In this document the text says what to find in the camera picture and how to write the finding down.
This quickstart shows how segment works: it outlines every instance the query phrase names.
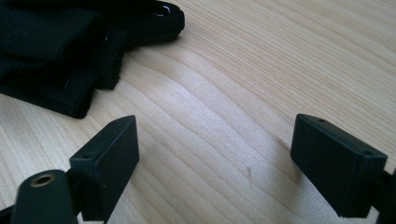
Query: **folded black cloth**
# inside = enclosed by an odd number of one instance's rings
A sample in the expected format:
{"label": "folded black cloth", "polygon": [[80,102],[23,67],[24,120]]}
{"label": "folded black cloth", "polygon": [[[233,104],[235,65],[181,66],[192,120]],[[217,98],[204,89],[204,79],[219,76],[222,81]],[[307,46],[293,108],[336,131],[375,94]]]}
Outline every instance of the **folded black cloth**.
{"label": "folded black cloth", "polygon": [[115,88],[127,48],[174,39],[184,28],[172,4],[123,6],[29,9],[0,0],[0,93],[84,118],[94,89]]}

